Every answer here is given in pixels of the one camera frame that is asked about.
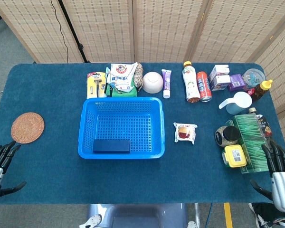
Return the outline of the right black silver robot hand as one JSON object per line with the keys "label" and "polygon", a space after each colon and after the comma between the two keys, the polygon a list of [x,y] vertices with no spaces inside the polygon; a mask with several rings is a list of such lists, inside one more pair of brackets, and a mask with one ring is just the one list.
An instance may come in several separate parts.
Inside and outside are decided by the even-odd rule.
{"label": "right black silver robot hand", "polygon": [[250,180],[250,184],[258,193],[273,201],[279,211],[285,213],[285,149],[273,140],[269,143],[271,149],[264,144],[261,148],[266,156],[272,190],[263,189],[254,180]]}

